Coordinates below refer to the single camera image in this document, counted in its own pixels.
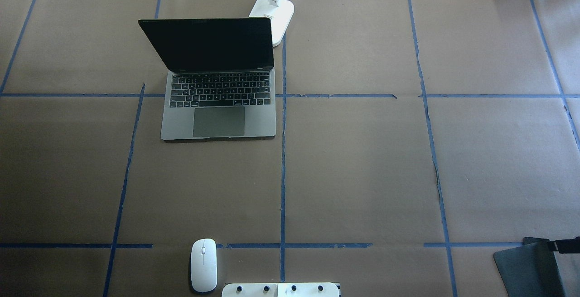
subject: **white lamp base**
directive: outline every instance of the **white lamp base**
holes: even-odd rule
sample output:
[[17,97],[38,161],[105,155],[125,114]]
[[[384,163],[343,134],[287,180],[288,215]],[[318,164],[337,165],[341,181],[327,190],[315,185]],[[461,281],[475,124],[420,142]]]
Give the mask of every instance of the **white lamp base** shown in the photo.
[[250,12],[250,17],[267,17],[272,24],[272,45],[275,47],[282,42],[286,28],[294,14],[294,4],[288,0],[279,0],[279,6],[270,4],[270,0],[256,0]]

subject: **keyboard key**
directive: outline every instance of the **keyboard key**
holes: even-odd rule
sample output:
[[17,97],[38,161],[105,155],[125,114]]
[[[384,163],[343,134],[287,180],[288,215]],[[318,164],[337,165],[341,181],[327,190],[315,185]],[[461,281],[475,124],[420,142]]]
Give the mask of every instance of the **keyboard key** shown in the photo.
[[185,95],[180,95],[178,97],[170,97],[170,101],[171,102],[185,101]]
[[232,100],[219,100],[219,101],[201,101],[199,102],[200,107],[226,107],[228,105],[234,105]]

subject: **space bar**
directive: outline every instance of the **space bar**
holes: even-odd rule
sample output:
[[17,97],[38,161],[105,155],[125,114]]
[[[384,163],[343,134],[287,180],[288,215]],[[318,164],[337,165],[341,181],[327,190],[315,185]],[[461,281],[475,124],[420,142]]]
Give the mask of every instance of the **space bar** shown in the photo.
[[227,105],[234,105],[234,100],[224,100],[224,101],[199,101],[200,107],[225,107]]

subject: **silver laptop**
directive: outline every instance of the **silver laptop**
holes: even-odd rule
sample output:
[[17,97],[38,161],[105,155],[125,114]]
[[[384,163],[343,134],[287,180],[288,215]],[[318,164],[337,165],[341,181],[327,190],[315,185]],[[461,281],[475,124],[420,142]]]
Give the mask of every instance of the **silver laptop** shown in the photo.
[[276,135],[268,18],[142,19],[167,66],[162,140]]

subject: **desk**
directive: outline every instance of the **desk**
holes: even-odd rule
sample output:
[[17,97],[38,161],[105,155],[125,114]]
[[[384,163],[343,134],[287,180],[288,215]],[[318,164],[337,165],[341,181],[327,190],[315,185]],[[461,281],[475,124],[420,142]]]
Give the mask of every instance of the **desk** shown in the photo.
[[494,251],[578,235],[580,0],[291,0],[277,136],[186,143],[136,21],[255,0],[1,1],[3,294],[189,296],[211,237],[216,296],[501,296]]

